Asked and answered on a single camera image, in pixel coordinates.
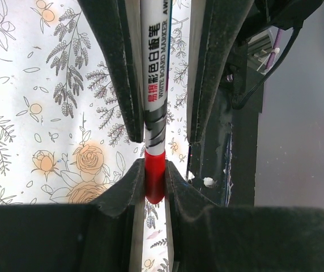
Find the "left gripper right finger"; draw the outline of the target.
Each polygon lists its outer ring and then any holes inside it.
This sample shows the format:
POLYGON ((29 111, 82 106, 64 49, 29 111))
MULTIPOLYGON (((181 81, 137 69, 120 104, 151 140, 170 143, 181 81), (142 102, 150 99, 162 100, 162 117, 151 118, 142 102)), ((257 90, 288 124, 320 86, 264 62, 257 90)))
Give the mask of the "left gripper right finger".
POLYGON ((324 210, 219 206, 170 161, 165 204, 170 271, 324 271, 324 210))

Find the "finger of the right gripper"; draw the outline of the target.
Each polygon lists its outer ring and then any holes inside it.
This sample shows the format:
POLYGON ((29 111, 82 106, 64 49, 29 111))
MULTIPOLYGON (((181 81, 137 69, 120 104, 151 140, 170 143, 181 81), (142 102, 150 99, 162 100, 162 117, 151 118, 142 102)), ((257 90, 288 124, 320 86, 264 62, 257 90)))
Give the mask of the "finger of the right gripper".
POLYGON ((142 46, 140 2, 78 2, 104 55, 129 139, 142 142, 142 46))
POLYGON ((187 141, 201 141, 229 52, 253 1, 192 1, 187 74, 187 141))

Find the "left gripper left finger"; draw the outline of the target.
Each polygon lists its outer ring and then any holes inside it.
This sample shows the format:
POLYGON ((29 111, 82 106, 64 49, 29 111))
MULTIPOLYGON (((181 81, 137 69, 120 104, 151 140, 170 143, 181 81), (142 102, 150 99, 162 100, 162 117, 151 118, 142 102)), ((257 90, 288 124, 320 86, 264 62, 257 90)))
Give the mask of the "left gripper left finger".
POLYGON ((0 271, 139 271, 144 160, 86 204, 0 206, 0 271))

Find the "white whiteboard marker pen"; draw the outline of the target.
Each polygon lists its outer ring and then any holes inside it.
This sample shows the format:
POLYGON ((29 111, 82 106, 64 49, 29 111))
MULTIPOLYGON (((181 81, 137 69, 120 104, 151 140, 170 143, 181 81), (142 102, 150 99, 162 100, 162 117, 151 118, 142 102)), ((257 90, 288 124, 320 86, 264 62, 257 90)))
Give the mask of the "white whiteboard marker pen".
POLYGON ((146 156, 165 152, 172 1, 140 1, 146 156))

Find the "red marker cap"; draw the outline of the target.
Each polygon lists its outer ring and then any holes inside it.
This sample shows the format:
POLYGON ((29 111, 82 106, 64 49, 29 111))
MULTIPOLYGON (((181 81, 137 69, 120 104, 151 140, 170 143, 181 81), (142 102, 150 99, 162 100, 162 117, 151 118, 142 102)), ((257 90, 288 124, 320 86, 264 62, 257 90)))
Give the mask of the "red marker cap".
POLYGON ((165 195, 165 151, 160 155, 145 152, 146 198, 151 204, 158 204, 165 195))

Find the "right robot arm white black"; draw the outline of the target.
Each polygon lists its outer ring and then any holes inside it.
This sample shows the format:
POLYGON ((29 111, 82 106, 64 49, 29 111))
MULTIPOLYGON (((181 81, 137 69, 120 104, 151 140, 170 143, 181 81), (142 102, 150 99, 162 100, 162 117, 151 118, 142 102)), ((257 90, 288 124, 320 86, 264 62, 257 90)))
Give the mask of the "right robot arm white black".
MULTIPOLYGON (((110 72, 129 138, 161 146, 167 118, 171 1, 80 1, 110 72)), ((201 140, 237 45, 271 26, 298 31, 321 1, 192 1, 187 139, 201 140)))

